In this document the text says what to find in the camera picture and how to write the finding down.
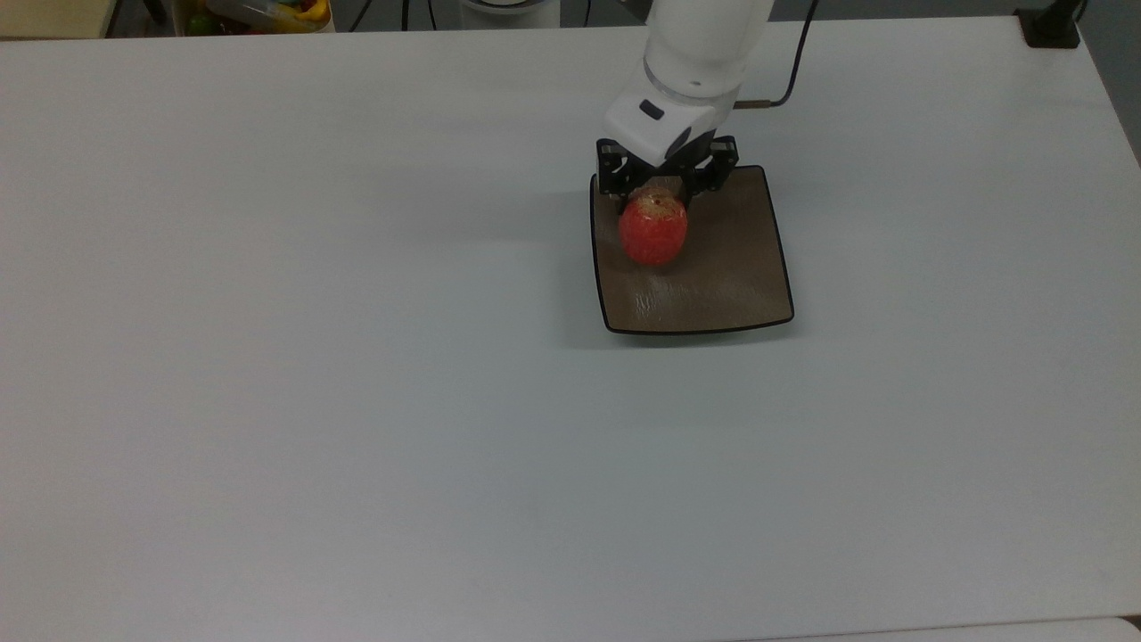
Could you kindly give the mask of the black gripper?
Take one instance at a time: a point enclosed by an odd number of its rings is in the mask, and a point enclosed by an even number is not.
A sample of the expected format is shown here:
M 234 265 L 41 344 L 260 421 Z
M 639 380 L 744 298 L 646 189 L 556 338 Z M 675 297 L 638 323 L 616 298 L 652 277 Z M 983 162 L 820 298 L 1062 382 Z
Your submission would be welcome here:
M 659 166 L 636 157 L 614 139 L 600 138 L 596 141 L 596 188 L 599 201 L 620 217 L 633 190 L 654 178 L 677 178 L 682 184 L 682 203 L 688 206 L 703 193 L 721 190 L 738 161 L 736 139 L 731 136 L 701 135 Z

